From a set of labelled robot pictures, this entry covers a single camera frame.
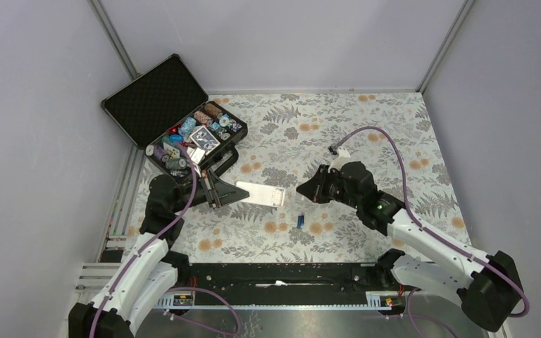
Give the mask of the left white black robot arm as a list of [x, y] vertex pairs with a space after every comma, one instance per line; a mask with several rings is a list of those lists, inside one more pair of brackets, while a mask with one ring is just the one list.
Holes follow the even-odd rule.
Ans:
[[136, 245], [89, 303], [76, 303], [68, 314], [69, 337], [134, 337], [159, 299], [167, 291], [201, 292], [209, 294], [228, 308], [235, 319], [233, 331], [219, 330], [204, 323], [175, 314], [171, 319], [202, 327], [217, 334], [234, 337], [242, 331], [242, 321], [237, 311], [220, 295], [199, 287], [186, 287], [190, 280], [189, 268], [180, 263], [167, 263], [163, 258], [170, 253], [168, 242], [163, 238], [191, 206], [197, 189], [197, 172], [186, 148], [180, 146], [189, 164], [192, 176], [190, 196], [178, 216], [156, 234], [138, 236]]

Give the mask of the white remote control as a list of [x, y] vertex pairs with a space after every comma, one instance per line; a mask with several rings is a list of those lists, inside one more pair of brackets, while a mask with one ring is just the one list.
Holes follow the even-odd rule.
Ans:
[[269, 207], [282, 207], [287, 193], [285, 188], [252, 182], [236, 181], [235, 186], [248, 192], [242, 203]]

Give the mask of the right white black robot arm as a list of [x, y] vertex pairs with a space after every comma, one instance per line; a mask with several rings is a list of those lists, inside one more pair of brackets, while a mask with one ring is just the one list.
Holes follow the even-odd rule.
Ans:
[[404, 242], [428, 258], [423, 262], [394, 249], [383, 254], [383, 266], [375, 272], [383, 289], [404, 284], [436, 294], [490, 332], [503, 326], [523, 297], [510, 255], [503, 251], [488, 254], [421, 224], [402, 200], [377, 188], [373, 175], [360, 162], [341, 168], [320, 165], [296, 191], [316, 204], [335, 201], [353, 208], [367, 228]]

